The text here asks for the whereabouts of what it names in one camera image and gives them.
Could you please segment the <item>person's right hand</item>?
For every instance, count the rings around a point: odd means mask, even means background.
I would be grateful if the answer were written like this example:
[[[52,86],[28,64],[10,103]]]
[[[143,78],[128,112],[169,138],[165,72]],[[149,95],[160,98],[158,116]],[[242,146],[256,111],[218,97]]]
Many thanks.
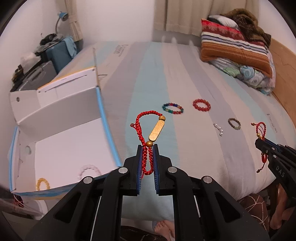
[[[278,186],[277,200],[278,203],[275,209],[275,213],[273,214],[269,223],[270,228],[273,230],[280,229],[283,221],[288,221],[295,210],[295,207],[287,208],[288,196],[281,184],[279,184]]]

